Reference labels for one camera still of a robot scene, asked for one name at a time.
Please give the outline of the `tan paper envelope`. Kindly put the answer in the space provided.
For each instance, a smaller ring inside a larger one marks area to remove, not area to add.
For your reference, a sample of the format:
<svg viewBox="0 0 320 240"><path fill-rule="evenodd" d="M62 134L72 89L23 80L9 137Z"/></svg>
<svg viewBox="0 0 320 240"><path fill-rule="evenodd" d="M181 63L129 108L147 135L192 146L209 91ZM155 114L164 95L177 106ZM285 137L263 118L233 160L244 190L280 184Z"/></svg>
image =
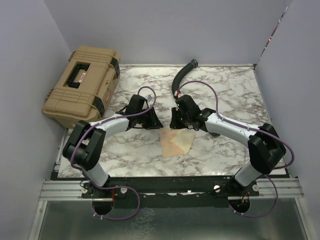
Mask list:
<svg viewBox="0 0 320 240"><path fill-rule="evenodd" d="M170 158L187 154L191 149L194 137L187 129L161 129L159 138L163 157Z"/></svg>

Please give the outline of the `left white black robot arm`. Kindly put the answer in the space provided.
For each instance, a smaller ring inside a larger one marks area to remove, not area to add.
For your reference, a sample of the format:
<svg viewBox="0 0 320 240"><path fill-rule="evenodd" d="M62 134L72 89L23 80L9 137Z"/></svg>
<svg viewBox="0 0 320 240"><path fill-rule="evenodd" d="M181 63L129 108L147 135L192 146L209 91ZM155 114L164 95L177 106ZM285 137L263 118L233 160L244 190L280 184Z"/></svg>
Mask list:
<svg viewBox="0 0 320 240"><path fill-rule="evenodd" d="M108 183L110 175L99 163L104 141L118 133L126 132L140 125L144 130L163 128L153 106L148 100L134 94L123 110L112 117L97 122L79 121L71 132L62 155L72 167L80 168L82 173L93 184L97 196L106 197L111 190Z"/></svg>

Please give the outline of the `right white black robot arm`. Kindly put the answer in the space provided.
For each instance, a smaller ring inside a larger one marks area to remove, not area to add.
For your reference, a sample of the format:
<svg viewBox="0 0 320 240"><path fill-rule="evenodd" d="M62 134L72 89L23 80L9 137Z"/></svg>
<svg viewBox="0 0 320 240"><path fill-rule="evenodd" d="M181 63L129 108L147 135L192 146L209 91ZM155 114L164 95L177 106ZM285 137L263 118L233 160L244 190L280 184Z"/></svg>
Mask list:
<svg viewBox="0 0 320 240"><path fill-rule="evenodd" d="M248 148L249 162L243 166L230 182L229 189L240 196L247 191L248 185L261 175L268 175L286 154L286 148L278 140L279 136L271 124L240 127L241 123L224 116L210 108L200 109L190 95L175 100L176 107L171 109L171 129L192 129L215 135L223 135Z"/></svg>

